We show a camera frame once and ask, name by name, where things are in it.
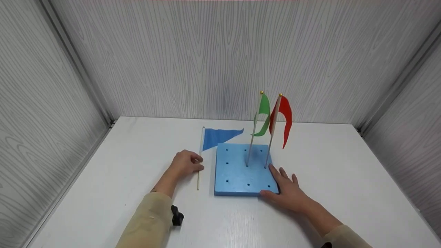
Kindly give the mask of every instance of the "green flag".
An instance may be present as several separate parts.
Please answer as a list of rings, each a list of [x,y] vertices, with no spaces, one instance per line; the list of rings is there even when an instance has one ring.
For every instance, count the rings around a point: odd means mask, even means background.
[[[262,126],[262,129],[260,129],[260,131],[258,133],[254,134],[254,136],[257,136],[257,137],[264,135],[266,133],[266,130],[268,129],[268,126],[269,126],[269,115],[271,114],[271,111],[269,109],[268,97],[266,97],[265,94],[262,94],[262,99],[260,100],[259,111],[254,116],[254,122],[256,121],[257,115],[259,115],[259,114],[265,114],[268,117],[266,118],[265,123]]]

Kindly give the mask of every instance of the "fabric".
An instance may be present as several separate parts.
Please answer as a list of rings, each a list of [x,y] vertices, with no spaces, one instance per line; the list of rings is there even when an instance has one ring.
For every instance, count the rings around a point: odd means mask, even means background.
[[[161,248],[172,226],[172,199],[147,194],[123,231],[116,248]]]
[[[206,128],[204,134],[204,146],[202,147],[202,151],[210,149],[211,147],[215,147],[219,143],[224,143],[242,133],[243,133],[243,129],[224,130],[224,129]]]
[[[275,120],[274,119],[274,115],[276,113],[276,106],[274,106],[273,112],[271,113],[271,117],[270,117],[270,122],[269,122],[269,132],[271,133],[271,136],[273,135],[272,133],[272,127],[273,125],[275,125]],[[279,105],[279,110],[280,113],[282,113],[285,116],[286,119],[286,124],[285,124],[285,131],[283,133],[283,148],[285,148],[286,142],[288,141],[288,136],[289,136],[289,131],[291,130],[291,126],[292,126],[292,111],[291,111],[291,106],[289,105],[288,99],[284,96],[280,97],[280,105]]]
[[[326,234],[323,239],[334,248],[372,248],[347,225],[340,225]]]
[[[269,108],[268,97],[265,94],[262,94],[262,99],[260,100],[259,110],[256,113],[256,115],[254,116],[254,125],[256,125],[257,116],[259,114],[265,114],[265,115],[267,115],[267,118],[265,119],[265,122],[264,122],[262,128],[260,129],[260,131],[258,133],[255,133],[254,136],[259,137],[259,136],[263,136],[266,133],[266,130],[268,129],[268,125],[269,125],[270,111],[271,110]]]
[[[163,193],[147,194],[123,231],[116,248],[162,248],[172,226],[172,199]],[[346,225],[324,237],[334,248],[372,248]]]

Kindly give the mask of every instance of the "person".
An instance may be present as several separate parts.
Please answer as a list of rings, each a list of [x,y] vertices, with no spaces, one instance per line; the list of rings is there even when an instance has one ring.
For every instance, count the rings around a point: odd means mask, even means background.
[[[161,248],[172,226],[172,198],[178,182],[194,172],[204,169],[202,157],[183,150],[173,158],[150,193],[139,204],[123,231],[116,248]],[[287,210],[304,214],[323,238],[323,247],[372,248],[348,226],[341,223],[322,205],[308,197],[299,187],[295,174],[288,177],[269,165],[280,194],[262,190],[261,196]]]

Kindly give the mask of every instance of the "hand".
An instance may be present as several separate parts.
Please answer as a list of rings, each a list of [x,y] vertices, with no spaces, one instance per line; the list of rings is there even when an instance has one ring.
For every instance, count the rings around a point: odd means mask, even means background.
[[[170,175],[175,176],[177,180],[181,180],[193,172],[203,170],[204,166],[200,164],[203,160],[195,152],[182,150],[176,153],[167,171]]]
[[[294,212],[304,212],[312,200],[300,189],[295,174],[292,175],[292,180],[290,180],[282,167],[279,169],[280,173],[273,165],[269,165],[269,170],[279,185],[280,194],[277,195],[269,190],[262,190],[260,195],[282,208]]]

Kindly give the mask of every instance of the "blue foam board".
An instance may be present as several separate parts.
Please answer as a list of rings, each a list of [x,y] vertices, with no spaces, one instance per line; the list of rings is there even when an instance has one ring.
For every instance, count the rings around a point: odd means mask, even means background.
[[[269,167],[265,167],[268,145],[253,145],[248,166],[249,144],[217,145],[214,195],[258,196],[262,189],[279,193]],[[268,164],[272,163],[271,155]]]

